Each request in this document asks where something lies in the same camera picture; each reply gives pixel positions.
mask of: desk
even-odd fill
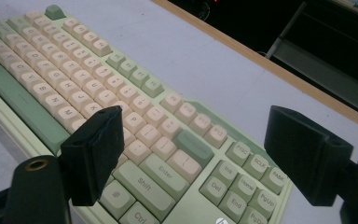
[[[0,0],[0,19],[44,10],[51,0]],[[263,143],[271,105],[297,110],[349,143],[358,161],[358,113],[164,0],[61,1],[134,61],[205,103]],[[313,208],[294,189],[282,223],[339,223],[341,201]]]

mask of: keycap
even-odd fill
[[[274,193],[279,194],[287,181],[287,175],[277,167],[269,167],[260,181]]]
[[[264,189],[257,189],[254,197],[249,202],[249,206],[252,206],[265,218],[271,216],[276,205],[275,197]]]
[[[216,124],[204,135],[205,140],[216,148],[220,148],[227,139],[227,131]]]
[[[161,101],[162,107],[174,113],[182,105],[182,96],[176,92],[168,93],[165,98]]]
[[[260,179],[268,167],[269,162],[258,154],[255,154],[243,165],[243,169],[256,179]]]
[[[183,123],[188,124],[197,116],[197,109],[189,103],[184,103],[176,110],[174,115]]]
[[[169,139],[173,139],[179,132],[182,131],[182,128],[179,124],[179,121],[176,119],[167,118],[161,125],[158,126],[158,131]]]
[[[229,161],[220,161],[213,169],[211,175],[230,186],[237,176],[237,168]]]
[[[45,15],[53,21],[65,18],[65,14],[63,13],[62,9],[56,5],[48,6],[46,8]]]
[[[178,201],[189,187],[188,182],[159,156],[150,154],[139,167]]]
[[[138,67],[130,77],[130,81],[137,87],[141,88],[150,78],[150,74],[141,67]]]
[[[193,183],[201,172],[201,166],[181,149],[176,150],[167,163],[188,183]]]
[[[204,167],[213,157],[210,147],[187,130],[181,131],[173,140],[176,146]]]
[[[238,194],[230,190],[219,204],[219,208],[235,222],[240,220],[246,206],[246,201],[244,201]]]
[[[151,153],[151,150],[143,142],[136,139],[124,149],[123,153],[133,163],[139,165]]]
[[[135,198],[116,180],[103,190],[101,203],[116,219],[120,219],[135,203]]]
[[[113,173],[120,183],[158,220],[165,218],[175,204],[174,199],[132,161],[126,161]]]
[[[253,207],[247,207],[243,214],[240,223],[244,224],[267,224],[268,221],[263,215],[261,215]]]
[[[122,224],[143,223],[158,224],[158,221],[140,203],[135,203],[121,219]]]
[[[257,184],[248,175],[237,175],[229,189],[240,195],[248,203],[257,189]]]
[[[135,137],[141,140],[147,147],[153,146],[161,137],[161,133],[151,124],[146,124],[136,133]]]
[[[237,165],[243,166],[250,153],[251,149],[243,142],[236,142],[231,145],[226,155]]]
[[[227,191],[227,186],[214,176],[209,176],[200,188],[200,192],[214,205],[222,201]]]
[[[203,136],[208,132],[212,127],[211,119],[204,115],[198,114],[188,125],[195,133],[200,136]]]
[[[150,149],[166,161],[177,148],[169,138],[162,136]]]
[[[155,77],[149,78],[145,84],[142,86],[142,91],[148,96],[155,98],[164,92],[164,87],[160,80]]]

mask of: keyboard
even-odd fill
[[[0,124],[28,157],[112,105],[125,150],[85,222],[281,221],[293,183],[241,130],[58,6],[0,21]]]

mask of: function key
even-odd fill
[[[174,113],[182,105],[182,96],[176,92],[168,93],[165,98],[161,101],[162,107]]]
[[[62,29],[68,34],[71,34],[74,31],[74,28],[78,26],[79,21],[75,18],[68,18],[63,22]]]
[[[154,98],[160,93],[164,92],[164,88],[162,87],[162,84],[158,79],[151,77],[143,85],[142,91],[148,96]]]
[[[211,130],[204,135],[204,139],[213,147],[220,148],[227,139],[227,131],[220,125],[214,125]]]
[[[212,121],[208,116],[198,114],[188,126],[199,136],[203,136],[211,129]]]
[[[118,67],[126,61],[126,55],[118,50],[114,50],[111,55],[106,60],[106,63],[112,66],[115,69],[118,69]]]
[[[197,109],[190,103],[184,103],[176,110],[174,115],[183,123],[188,124],[197,116]]]

